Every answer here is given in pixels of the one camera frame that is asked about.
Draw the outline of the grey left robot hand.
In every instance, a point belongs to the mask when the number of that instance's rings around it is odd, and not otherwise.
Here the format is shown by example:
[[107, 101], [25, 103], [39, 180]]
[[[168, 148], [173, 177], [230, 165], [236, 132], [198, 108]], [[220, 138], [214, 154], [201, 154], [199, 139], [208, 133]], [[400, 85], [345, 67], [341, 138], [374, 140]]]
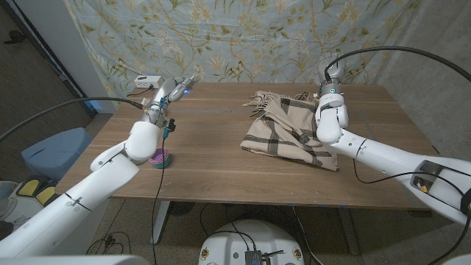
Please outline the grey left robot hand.
[[164, 123], [165, 112], [172, 102], [179, 101], [185, 90], [194, 82], [195, 76], [171, 78], [163, 82], [150, 103], [144, 107], [140, 121], [146, 121], [158, 127]]

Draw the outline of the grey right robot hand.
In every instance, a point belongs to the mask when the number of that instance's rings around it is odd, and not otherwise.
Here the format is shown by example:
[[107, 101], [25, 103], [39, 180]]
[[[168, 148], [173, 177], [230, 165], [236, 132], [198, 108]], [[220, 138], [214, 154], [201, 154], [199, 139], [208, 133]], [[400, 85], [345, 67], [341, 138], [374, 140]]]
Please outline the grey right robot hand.
[[330, 63], [338, 57], [341, 57], [340, 52], [326, 52], [319, 57], [317, 71], [320, 96], [329, 93], [341, 93], [341, 83], [345, 74], [346, 63], [344, 60], [340, 60], [330, 66]]

